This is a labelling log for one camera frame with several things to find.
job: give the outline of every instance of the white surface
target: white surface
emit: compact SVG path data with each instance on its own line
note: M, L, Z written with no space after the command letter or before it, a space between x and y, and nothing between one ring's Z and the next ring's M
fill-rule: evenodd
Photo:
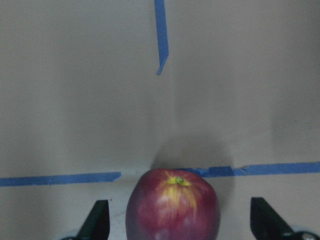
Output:
M319 161L319 12L317 0L166 1L157 76L153 1L1 1L0 177L122 178L1 187L0 239L52 239L109 198L110 239L125 239L124 205L151 167ZM296 224L317 227L319 174L212 181L233 189L219 238L253 239L258 193L289 220L312 209Z

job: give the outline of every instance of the blue tape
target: blue tape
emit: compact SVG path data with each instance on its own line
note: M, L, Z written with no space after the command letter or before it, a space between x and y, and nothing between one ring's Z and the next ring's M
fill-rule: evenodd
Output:
M0 187L113 182L121 172L0 178Z
M320 173L320 162L257 164L232 169L230 166L202 168L179 168L203 178L254 175L285 175Z
M160 64L156 74L160 75L169 56L165 0L154 0L154 11Z

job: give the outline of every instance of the yellow streak on apple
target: yellow streak on apple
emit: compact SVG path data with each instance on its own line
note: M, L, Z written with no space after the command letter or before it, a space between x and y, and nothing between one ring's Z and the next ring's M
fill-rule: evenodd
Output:
M161 197L157 200L160 212L160 222L175 220L178 212L185 214L190 208L193 209L193 217L197 212L196 195L199 191L181 176L165 173L167 180L159 186L162 190Z

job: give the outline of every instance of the apple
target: apple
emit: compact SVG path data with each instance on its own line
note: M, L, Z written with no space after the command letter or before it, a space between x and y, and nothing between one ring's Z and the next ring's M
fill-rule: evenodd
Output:
M126 208L127 240L215 240L219 225L215 190L184 170L147 171Z

